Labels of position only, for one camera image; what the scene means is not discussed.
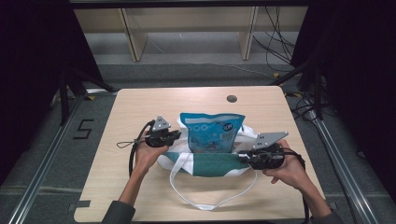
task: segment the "person's left hand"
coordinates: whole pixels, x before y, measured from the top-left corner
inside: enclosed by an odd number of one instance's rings
[[[169,146],[164,147],[150,147],[145,141],[142,141],[137,147],[135,153],[135,167],[148,172],[149,168],[155,163],[158,157],[168,150]]]

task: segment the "wooden table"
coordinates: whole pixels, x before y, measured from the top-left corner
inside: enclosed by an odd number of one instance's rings
[[[229,103],[227,96],[237,101]],[[99,222],[113,200],[117,200],[128,180],[130,148],[120,149],[118,142],[131,141],[143,126],[162,115],[178,129],[180,112],[207,114],[238,113],[256,133],[284,132],[290,147],[302,154],[308,175],[322,193],[320,184],[304,148],[304,143],[279,87],[203,87],[129,89],[118,93],[97,149],[91,171],[81,194],[89,207],[77,208],[77,222]],[[158,164],[148,172],[141,186],[134,221],[208,221],[302,218],[304,207],[300,192],[280,181],[258,173],[254,187],[214,211],[201,211],[185,203],[169,183],[170,171]],[[254,178],[250,170],[238,177],[193,177],[178,174],[178,189],[195,203],[219,203],[242,191]]]

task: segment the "gray sleeve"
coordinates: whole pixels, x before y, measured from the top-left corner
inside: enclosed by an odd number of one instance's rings
[[[105,217],[102,220],[104,224],[123,224],[131,223],[134,216],[134,208],[128,203],[113,201],[108,207]]]
[[[332,212],[326,217],[311,218],[312,224],[343,224],[344,221],[336,214]]]

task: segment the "small round object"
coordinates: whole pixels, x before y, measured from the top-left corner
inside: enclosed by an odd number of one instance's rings
[[[237,100],[238,100],[238,98],[234,95],[227,96],[227,101],[230,103],[235,103]]]

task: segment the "bag handle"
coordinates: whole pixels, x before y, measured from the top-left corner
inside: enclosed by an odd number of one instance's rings
[[[190,155],[191,155],[191,153],[187,153],[187,152],[182,152],[182,153],[180,153],[180,155],[179,155],[177,161],[175,162],[175,166],[173,167],[173,169],[172,169],[172,171],[171,171],[171,174],[170,174],[170,176],[169,176],[169,180],[170,180],[170,182],[171,182],[172,188],[175,190],[175,192],[176,192],[184,201],[186,201],[187,203],[189,203],[189,204],[192,205],[193,207],[196,207],[196,208],[198,208],[198,209],[200,209],[200,210],[211,211],[211,210],[213,210],[213,209],[219,207],[220,205],[222,205],[222,204],[224,204],[224,203],[227,203],[228,201],[230,201],[230,200],[232,200],[232,199],[234,199],[234,198],[236,198],[236,197],[239,197],[239,196],[241,196],[242,194],[248,192],[248,190],[250,190],[250,189],[253,187],[253,185],[256,183],[256,180],[257,180],[257,171],[254,171],[254,174],[255,174],[254,180],[253,180],[253,182],[252,182],[244,191],[242,191],[242,192],[240,192],[240,193],[238,193],[238,194],[236,194],[236,195],[234,195],[234,196],[232,196],[232,197],[230,197],[230,198],[228,198],[228,199],[226,199],[226,200],[224,200],[224,201],[222,201],[222,202],[220,202],[220,203],[218,203],[218,204],[193,203],[193,202],[189,201],[186,197],[184,197],[181,193],[178,192],[178,190],[177,190],[177,188],[176,188],[176,186],[175,186],[175,182],[174,182],[174,179],[175,179],[176,174],[177,174],[178,171],[183,167],[184,163],[188,160],[188,158],[189,158]]]

